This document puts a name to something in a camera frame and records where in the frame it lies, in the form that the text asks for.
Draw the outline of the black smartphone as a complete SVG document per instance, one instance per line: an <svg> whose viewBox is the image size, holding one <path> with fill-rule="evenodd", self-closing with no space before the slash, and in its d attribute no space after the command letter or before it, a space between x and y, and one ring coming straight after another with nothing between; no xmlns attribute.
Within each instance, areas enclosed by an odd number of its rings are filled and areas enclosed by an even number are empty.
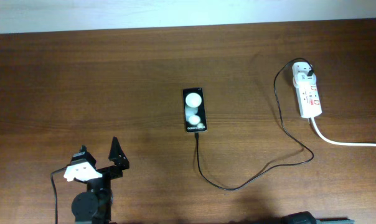
<svg viewBox="0 0 376 224"><path fill-rule="evenodd" d="M185 130L187 133L207 131L204 93L202 88L186 88L182 91Z"/></svg>

